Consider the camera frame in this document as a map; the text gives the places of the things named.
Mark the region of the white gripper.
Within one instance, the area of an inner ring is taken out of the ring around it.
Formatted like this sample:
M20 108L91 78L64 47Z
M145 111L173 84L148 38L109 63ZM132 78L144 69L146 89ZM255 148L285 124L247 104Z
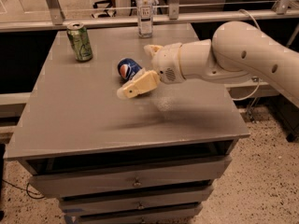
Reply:
M155 90L161 81L165 84L184 82L185 78L181 73L178 58L181 46L181 43L166 46L146 45L144 51L152 57L152 67L158 74L153 70L141 69L117 90L117 96L120 99L131 99Z

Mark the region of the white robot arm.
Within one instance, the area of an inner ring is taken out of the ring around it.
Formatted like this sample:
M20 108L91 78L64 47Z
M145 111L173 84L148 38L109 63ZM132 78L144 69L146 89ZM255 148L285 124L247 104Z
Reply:
M212 83L242 83L256 76L299 106L299 53L280 45L260 29L243 21L221 25L211 39L166 46L147 45L152 68L121 73L128 80L117 91L130 99L158 85L201 79Z

